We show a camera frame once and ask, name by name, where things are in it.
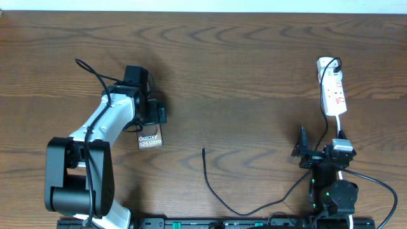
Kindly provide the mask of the white power strip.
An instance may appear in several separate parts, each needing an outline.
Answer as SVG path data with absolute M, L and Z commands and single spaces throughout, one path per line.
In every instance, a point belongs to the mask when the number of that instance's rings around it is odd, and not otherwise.
M 339 116 L 347 111 L 342 84 L 343 73 L 333 72 L 338 65 L 341 65 L 339 58 L 321 57 L 317 61 L 317 77 L 322 84 L 322 101 L 327 116 Z

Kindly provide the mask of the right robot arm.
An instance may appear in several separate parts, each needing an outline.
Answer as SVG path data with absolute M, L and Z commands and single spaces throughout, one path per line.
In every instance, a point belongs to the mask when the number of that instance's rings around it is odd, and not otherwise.
M 353 228 L 359 188 L 345 180 L 341 170 L 349 166 L 356 152 L 344 132 L 339 131 L 331 144 L 318 151 L 309 147 L 306 130 L 301 127 L 291 156 L 301 158 L 299 167 L 312 174 L 308 197 L 315 214 L 310 217 L 311 227 L 332 228 L 337 220 L 340 228 Z

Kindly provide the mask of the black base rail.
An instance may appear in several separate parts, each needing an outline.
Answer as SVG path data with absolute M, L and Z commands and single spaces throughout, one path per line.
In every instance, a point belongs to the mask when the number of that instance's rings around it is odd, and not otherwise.
M 245 229 L 245 228 L 348 228 L 345 219 L 319 219 L 315 224 L 306 219 L 163 219 L 141 218 L 130 224 L 138 229 Z

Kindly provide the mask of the black USB plug in strip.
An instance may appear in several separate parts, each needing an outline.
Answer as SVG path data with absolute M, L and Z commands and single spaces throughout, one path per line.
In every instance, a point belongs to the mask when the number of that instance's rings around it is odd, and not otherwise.
M 338 72 L 341 71 L 341 68 L 342 68 L 342 66 L 341 66 L 341 65 L 338 65 L 338 66 L 336 66 L 336 67 L 333 69 L 333 72 L 334 72 L 334 73 L 338 73 Z

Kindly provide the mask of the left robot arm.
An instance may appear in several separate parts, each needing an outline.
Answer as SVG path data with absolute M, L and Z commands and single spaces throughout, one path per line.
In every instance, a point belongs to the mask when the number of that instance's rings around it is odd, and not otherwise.
M 68 137 L 52 138 L 46 148 L 44 203 L 48 211 L 72 216 L 82 228 L 137 228 L 133 212 L 118 203 L 111 149 L 131 126 L 166 122 L 165 108 L 150 99 L 148 84 L 115 83 L 100 105 Z

